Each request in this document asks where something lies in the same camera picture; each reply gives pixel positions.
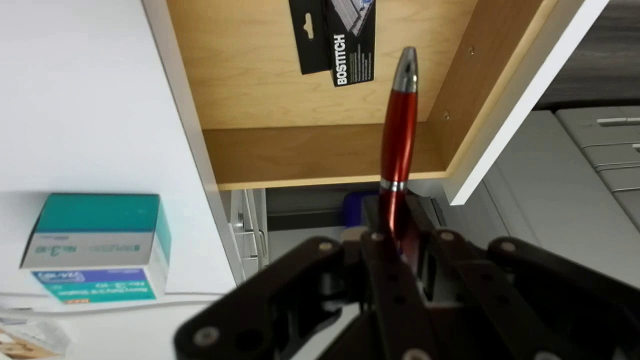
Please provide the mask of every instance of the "silver pen cap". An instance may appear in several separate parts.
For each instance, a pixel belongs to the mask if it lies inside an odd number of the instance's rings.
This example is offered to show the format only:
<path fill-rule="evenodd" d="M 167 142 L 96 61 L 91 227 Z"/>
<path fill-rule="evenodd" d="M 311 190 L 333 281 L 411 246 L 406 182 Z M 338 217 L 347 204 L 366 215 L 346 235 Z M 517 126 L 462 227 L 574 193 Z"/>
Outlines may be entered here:
<path fill-rule="evenodd" d="M 393 76 L 393 92 L 417 92 L 417 53 L 413 45 L 402 50 Z"/>

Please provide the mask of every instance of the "wooden panel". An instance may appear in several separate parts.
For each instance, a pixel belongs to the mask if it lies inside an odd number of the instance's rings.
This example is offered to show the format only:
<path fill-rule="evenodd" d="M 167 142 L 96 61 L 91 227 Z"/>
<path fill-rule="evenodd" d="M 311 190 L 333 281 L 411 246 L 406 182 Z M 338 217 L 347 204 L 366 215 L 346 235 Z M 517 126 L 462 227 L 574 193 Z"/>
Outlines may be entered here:
<path fill-rule="evenodd" d="M 541 0 L 483 0 L 476 5 L 445 82 L 427 115 L 442 154 L 451 159 Z"/>
<path fill-rule="evenodd" d="M 445 169 L 463 204 L 608 0 L 544 0 Z"/>
<path fill-rule="evenodd" d="M 299 73 L 286 0 L 170 0 L 203 127 L 382 123 L 404 45 L 417 47 L 425 119 L 473 5 L 476 0 L 378 2 L 376 80 L 333 87 L 329 72 Z"/>
<path fill-rule="evenodd" d="M 220 188 L 273 188 L 379 179 L 382 126 L 205 130 Z M 411 178 L 437 178 L 445 162 L 420 123 Z"/>

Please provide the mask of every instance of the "red pen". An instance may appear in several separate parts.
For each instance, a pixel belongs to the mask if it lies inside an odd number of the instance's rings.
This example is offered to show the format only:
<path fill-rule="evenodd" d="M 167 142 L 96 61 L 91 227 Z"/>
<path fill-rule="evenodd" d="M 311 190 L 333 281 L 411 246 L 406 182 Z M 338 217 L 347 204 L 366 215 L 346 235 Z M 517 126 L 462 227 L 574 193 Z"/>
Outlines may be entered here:
<path fill-rule="evenodd" d="M 402 206 L 411 163 L 413 131 L 417 118 L 417 56 L 404 47 L 397 59 L 392 94 L 387 98 L 382 167 L 379 167 L 379 224 L 402 252 Z"/>

